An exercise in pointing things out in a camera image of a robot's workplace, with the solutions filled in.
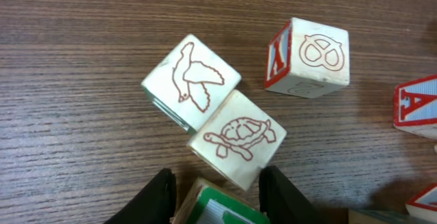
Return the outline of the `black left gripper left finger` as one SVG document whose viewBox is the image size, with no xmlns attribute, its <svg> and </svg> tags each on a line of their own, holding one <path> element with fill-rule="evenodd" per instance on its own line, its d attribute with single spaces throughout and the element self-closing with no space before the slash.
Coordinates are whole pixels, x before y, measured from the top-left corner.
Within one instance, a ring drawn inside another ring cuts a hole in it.
<svg viewBox="0 0 437 224">
<path fill-rule="evenodd" d="M 104 224 L 169 224 L 175 214 L 176 176 L 161 169 L 119 212 Z"/>
</svg>

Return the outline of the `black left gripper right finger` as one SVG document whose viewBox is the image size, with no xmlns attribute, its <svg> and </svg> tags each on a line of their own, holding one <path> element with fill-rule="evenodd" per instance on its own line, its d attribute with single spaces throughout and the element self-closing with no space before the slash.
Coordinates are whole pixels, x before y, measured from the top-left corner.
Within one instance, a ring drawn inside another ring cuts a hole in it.
<svg viewBox="0 0 437 224">
<path fill-rule="evenodd" d="M 260 211 L 271 224 L 323 224 L 328 221 L 274 165 L 259 175 Z"/>
</svg>

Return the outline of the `red U side block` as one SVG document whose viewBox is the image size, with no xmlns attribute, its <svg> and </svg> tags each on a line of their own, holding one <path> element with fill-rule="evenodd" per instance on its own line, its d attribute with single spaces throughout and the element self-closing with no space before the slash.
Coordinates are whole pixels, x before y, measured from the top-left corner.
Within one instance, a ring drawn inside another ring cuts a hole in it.
<svg viewBox="0 0 437 224">
<path fill-rule="evenodd" d="M 436 75 L 395 88 L 393 125 L 396 129 L 436 139 Z"/>
</svg>

